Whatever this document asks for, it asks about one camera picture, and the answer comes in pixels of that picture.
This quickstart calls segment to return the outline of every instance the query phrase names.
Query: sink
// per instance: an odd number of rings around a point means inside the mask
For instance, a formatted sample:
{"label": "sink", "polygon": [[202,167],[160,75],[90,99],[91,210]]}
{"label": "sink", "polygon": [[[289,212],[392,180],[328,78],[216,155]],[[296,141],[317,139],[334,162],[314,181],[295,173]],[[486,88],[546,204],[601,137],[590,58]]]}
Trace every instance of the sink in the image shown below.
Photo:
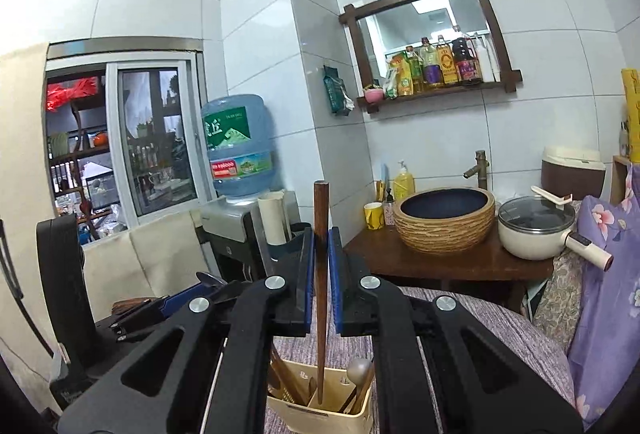
{"label": "sink", "polygon": [[396,230],[407,246],[446,255],[473,248],[495,219],[495,199],[483,189],[439,188],[394,203]]}

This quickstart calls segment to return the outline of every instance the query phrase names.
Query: brown rice cooker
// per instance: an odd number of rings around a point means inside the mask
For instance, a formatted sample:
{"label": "brown rice cooker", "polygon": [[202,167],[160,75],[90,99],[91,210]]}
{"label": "brown rice cooker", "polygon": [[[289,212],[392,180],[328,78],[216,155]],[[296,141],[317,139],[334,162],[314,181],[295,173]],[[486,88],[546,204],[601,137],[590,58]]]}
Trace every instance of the brown rice cooker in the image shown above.
{"label": "brown rice cooker", "polygon": [[560,197],[574,195],[599,198],[604,185],[605,165],[596,150],[545,147],[542,155],[542,188]]}

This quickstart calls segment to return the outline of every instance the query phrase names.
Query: white lid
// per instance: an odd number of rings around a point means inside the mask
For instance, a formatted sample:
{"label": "white lid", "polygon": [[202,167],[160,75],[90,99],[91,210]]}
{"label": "white lid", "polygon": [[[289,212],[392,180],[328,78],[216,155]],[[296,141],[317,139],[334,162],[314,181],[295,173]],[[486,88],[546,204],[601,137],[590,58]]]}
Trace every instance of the white lid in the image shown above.
{"label": "white lid", "polygon": [[600,153],[591,149],[575,149],[562,146],[547,146],[542,154],[543,161],[565,167],[604,170]]}

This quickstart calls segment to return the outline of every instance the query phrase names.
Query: metal screw cap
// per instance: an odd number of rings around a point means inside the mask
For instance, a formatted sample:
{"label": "metal screw cap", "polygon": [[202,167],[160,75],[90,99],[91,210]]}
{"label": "metal screw cap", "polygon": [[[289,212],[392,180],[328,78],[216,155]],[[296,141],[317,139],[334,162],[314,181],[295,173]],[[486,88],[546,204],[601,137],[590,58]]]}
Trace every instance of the metal screw cap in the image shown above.
{"label": "metal screw cap", "polygon": [[451,311],[456,307],[456,301],[451,297],[443,295],[442,297],[438,297],[436,299],[436,306],[442,311]]}
{"label": "metal screw cap", "polygon": [[365,289],[376,289],[380,286],[380,279],[373,275],[366,275],[360,279],[360,285]]}
{"label": "metal screw cap", "polygon": [[264,285],[269,289],[280,289],[284,284],[285,280],[279,275],[271,275],[264,281]]}
{"label": "metal screw cap", "polygon": [[189,309],[194,313],[202,313],[209,309],[209,301],[204,297],[197,297],[189,302]]}

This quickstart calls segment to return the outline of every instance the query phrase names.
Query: yellow cup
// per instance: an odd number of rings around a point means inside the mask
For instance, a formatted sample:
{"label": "yellow cup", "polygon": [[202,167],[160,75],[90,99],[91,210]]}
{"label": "yellow cup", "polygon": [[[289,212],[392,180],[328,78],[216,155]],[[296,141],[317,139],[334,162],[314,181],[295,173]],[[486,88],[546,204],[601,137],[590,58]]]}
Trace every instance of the yellow cup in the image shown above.
{"label": "yellow cup", "polygon": [[379,230],[385,226],[385,215],[382,212],[382,203],[376,201],[364,205],[364,218],[369,230]]}

